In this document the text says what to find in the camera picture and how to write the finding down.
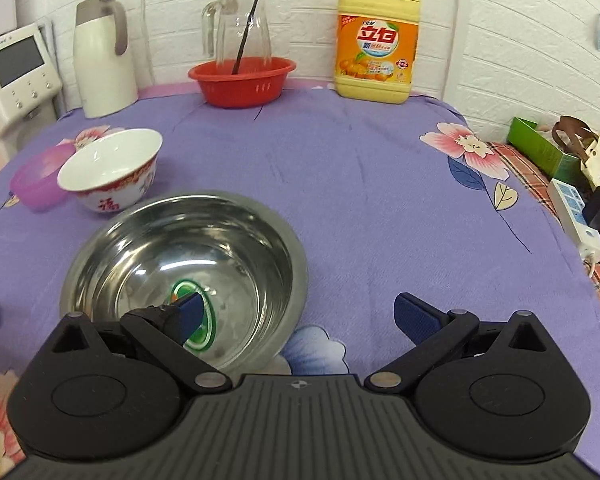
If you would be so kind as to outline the yellow dish soap bottle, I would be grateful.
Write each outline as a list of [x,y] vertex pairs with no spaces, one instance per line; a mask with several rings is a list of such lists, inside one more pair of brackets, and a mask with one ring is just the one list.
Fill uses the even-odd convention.
[[411,94],[422,0],[338,0],[335,90],[402,104]]

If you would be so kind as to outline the stainless steel bowl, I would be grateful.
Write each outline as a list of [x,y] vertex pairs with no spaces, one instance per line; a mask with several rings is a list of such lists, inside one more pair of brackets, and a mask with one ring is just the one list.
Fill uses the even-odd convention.
[[204,317],[184,347],[237,377],[272,367],[301,318],[308,278],[300,240],[273,209],[227,192],[171,195],[118,214],[81,247],[59,309],[112,322],[196,292]]

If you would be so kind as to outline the purple floral tablecloth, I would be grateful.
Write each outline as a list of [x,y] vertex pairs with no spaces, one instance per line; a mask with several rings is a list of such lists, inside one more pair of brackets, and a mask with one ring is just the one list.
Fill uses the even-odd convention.
[[400,292],[489,321],[533,311],[591,397],[578,453],[600,472],[600,297],[519,170],[506,178],[516,203],[496,210],[493,179],[466,188],[422,140],[461,122],[428,96],[384,105],[288,90],[262,108],[220,110],[181,94],[107,118],[72,110],[20,160],[88,129],[151,128],[163,137],[151,196],[221,190],[276,210],[309,265],[306,308],[284,352],[292,370],[365,376],[400,356],[410,345],[393,319]]

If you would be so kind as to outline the white thermos jug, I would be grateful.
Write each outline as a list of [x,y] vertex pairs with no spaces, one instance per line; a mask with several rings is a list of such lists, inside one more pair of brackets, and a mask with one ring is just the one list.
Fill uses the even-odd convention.
[[76,6],[73,67],[86,118],[105,117],[138,100],[128,20],[118,0]]

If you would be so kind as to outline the black stirring stick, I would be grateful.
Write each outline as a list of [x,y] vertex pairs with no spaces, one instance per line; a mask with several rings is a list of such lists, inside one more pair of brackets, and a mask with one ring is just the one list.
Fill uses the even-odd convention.
[[257,7],[259,0],[253,0],[251,9],[248,14],[247,23],[244,29],[244,33],[242,34],[242,40],[240,40],[240,45],[238,48],[237,56],[235,63],[232,68],[232,75],[237,75],[239,73],[240,64],[242,64],[242,57],[245,53],[246,44],[248,41],[249,31],[254,21],[254,16],[256,15]]

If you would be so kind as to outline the white red-patterned bowl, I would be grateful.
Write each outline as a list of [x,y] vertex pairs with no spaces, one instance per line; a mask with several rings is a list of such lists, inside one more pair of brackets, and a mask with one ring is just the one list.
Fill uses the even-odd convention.
[[139,202],[154,183],[162,134],[125,129],[76,151],[61,167],[57,184],[86,209],[117,214]]

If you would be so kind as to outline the purple plastic bowl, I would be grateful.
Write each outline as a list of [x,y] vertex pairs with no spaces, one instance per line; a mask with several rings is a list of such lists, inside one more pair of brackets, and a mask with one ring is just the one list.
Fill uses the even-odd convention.
[[73,143],[61,143],[31,157],[10,179],[9,191],[32,211],[56,207],[68,197],[57,183],[59,171],[75,152]]

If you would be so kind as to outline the glass pitcher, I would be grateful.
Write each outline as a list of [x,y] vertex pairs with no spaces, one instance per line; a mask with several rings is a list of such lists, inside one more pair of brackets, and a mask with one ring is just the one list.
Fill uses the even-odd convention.
[[[253,0],[215,0],[202,11],[202,47],[204,56],[221,65],[235,63],[240,40],[247,23]],[[242,58],[260,58],[268,65],[272,47],[265,0],[259,0],[256,15],[249,31],[245,53]]]

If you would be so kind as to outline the white power strip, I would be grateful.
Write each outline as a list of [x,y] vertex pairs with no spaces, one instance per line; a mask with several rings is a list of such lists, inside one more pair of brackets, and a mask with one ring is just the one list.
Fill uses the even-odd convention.
[[565,233],[576,245],[580,258],[588,263],[600,262],[600,232],[590,228],[583,218],[584,201],[578,190],[558,179],[550,180],[548,196]]

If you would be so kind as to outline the white water dispenser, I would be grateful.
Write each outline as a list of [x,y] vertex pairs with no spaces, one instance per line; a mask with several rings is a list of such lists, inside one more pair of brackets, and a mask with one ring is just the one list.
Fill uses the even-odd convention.
[[38,25],[0,36],[0,171],[57,120],[62,83]]

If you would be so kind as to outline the red plastic colander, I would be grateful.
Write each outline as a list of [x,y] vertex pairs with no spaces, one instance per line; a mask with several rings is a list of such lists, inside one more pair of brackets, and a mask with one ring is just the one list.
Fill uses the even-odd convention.
[[196,81],[206,102],[221,108],[262,106],[277,100],[287,76],[297,64],[288,58],[271,58],[264,65],[260,58],[247,56],[233,74],[233,61],[221,65],[213,61],[198,64],[187,76]]

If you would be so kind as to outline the green box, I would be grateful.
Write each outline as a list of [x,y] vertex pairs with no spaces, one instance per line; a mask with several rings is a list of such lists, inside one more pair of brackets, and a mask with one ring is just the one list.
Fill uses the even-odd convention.
[[549,179],[558,179],[576,188],[585,188],[588,180],[582,174],[580,159],[565,153],[536,130],[536,122],[514,117],[509,126],[507,143],[526,156]]

